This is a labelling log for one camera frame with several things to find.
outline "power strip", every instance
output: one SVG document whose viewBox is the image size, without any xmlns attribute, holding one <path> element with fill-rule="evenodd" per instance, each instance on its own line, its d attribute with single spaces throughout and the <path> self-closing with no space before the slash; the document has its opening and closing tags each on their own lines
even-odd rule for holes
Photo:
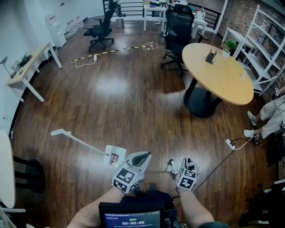
<svg viewBox="0 0 285 228">
<path fill-rule="evenodd" d="M 232 151 L 236 148 L 235 145 L 229 139 L 226 140 L 226 144 L 231 148 Z"/>
</svg>

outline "yellow black caution tape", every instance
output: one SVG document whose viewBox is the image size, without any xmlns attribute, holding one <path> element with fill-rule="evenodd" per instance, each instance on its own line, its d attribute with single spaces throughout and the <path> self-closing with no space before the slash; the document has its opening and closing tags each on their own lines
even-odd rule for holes
<svg viewBox="0 0 285 228">
<path fill-rule="evenodd" d="M 88 57 L 93 57 L 94 55 L 102 55 L 102 54 L 107 54 L 107 53 L 111 53 L 111 52 L 120 52 L 122 50 L 128 50 L 128 49 L 134 49 L 134 48 L 142 48 L 142 47 L 145 47 L 145 46 L 140 46 L 140 47 L 131 47 L 131 48 L 123 48 L 123 49 L 120 49 L 120 50 L 113 50 L 113 51 L 109 51 L 109 52 L 102 52 L 102 53 L 99 53 L 99 54 L 93 54 L 93 55 L 88 55 L 86 57 L 81 57 L 79 59 L 74 59 L 71 63 L 74 63 L 78 60 L 81 60 L 81 59 L 86 59 Z"/>
</svg>

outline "shelf unit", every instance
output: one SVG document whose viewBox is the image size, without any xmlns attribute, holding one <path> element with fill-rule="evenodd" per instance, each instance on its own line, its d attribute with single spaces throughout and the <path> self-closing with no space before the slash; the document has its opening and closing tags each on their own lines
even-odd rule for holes
<svg viewBox="0 0 285 228">
<path fill-rule="evenodd" d="M 255 11 L 253 20 L 252 20 L 252 22 L 250 24 L 250 27 L 248 29 L 248 32 L 247 32 L 246 36 L 244 37 L 244 40 L 242 41 L 242 44 L 238 46 L 238 50 L 236 51 L 236 53 L 235 53 L 235 55 L 233 57 L 236 59 L 240 52 L 242 52 L 245 55 L 245 60 L 243 61 L 243 63 L 241 63 L 241 65 L 243 66 L 243 68 L 245 69 L 245 71 L 248 73 L 248 75 L 250 76 L 250 78 L 252 80 L 253 87 L 254 87 L 254 92 L 259 94 L 259 96 L 261 96 L 272 85 L 272 83 L 279 76 L 282 75 L 282 71 L 285 68 L 285 66 L 280 67 L 276 63 L 276 59 L 277 59 L 278 55 L 280 54 L 280 52 L 285 53 L 285 50 L 284 50 L 285 37 L 283 38 L 281 44 L 277 43 L 277 41 L 267 33 L 267 29 L 264 29 L 263 26 L 260 26 L 260 25 L 258 25 L 256 23 L 257 15 L 259 13 L 264 15 L 264 16 L 266 16 L 267 19 L 270 21 L 270 24 L 268 26 L 274 25 L 283 34 L 285 34 L 285 27 L 282 26 L 281 24 L 279 24 L 270 15 L 268 15 L 267 13 L 261 11 L 260 10 L 260 6 L 258 5 L 257 9 Z M 270 56 L 270 54 L 268 53 L 266 48 L 262 45 L 262 43 L 260 43 L 260 44 L 257 43 L 256 40 L 253 39 L 250 36 L 251 31 L 253 29 L 256 29 L 256 28 L 258 28 L 262 33 L 264 33 L 264 35 L 267 36 L 277 46 L 278 50 L 276 51 L 274 56 Z M 256 46 L 256 51 L 259 50 L 263 54 L 263 56 L 267 59 L 267 61 L 269 62 L 268 65 L 265 68 L 260 63 L 259 59 L 256 57 L 256 55 L 255 55 L 256 51 L 254 53 L 251 53 L 251 52 L 248 52 L 248 51 L 245 50 L 245 44 L 248 41 L 250 41 L 254 46 Z M 254 74 L 252 73 L 252 71 L 249 68 L 249 66 L 247 64 L 245 64 L 247 62 L 247 60 L 249 61 L 249 63 L 252 64 L 253 68 L 256 70 L 256 72 L 258 74 L 258 78 L 256 78 L 254 76 Z M 269 71 L 271 66 L 274 66 L 278 70 L 276 75 L 273 76 L 273 77 L 271 77 L 270 74 L 268 73 L 268 71 Z M 264 83 L 266 83 L 267 85 L 265 86 L 264 89 L 262 89 L 261 84 L 264 84 Z"/>
</svg>

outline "white sneaker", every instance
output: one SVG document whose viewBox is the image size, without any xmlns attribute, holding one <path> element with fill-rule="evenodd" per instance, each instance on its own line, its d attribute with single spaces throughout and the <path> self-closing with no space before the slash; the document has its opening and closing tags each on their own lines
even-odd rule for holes
<svg viewBox="0 0 285 228">
<path fill-rule="evenodd" d="M 254 120 L 255 116 L 250 111 L 248 111 L 248 117 L 251 120 L 252 125 L 255 126 L 257 124 L 256 121 Z"/>
<path fill-rule="evenodd" d="M 254 137 L 254 132 L 253 130 L 244 130 L 244 136 L 247 138 L 253 138 Z"/>
</svg>

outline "desk lamp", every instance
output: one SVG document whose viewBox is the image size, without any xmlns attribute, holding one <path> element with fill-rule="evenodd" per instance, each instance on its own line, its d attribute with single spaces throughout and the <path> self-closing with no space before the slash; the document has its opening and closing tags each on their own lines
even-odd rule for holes
<svg viewBox="0 0 285 228">
<path fill-rule="evenodd" d="M 5 63 L 7 62 L 8 57 L 6 56 L 1 62 L 0 64 L 3 64 L 3 66 L 5 67 L 6 71 L 9 73 L 10 77 L 13 78 L 16 74 L 11 75 L 10 72 L 7 70 Z"/>
</svg>

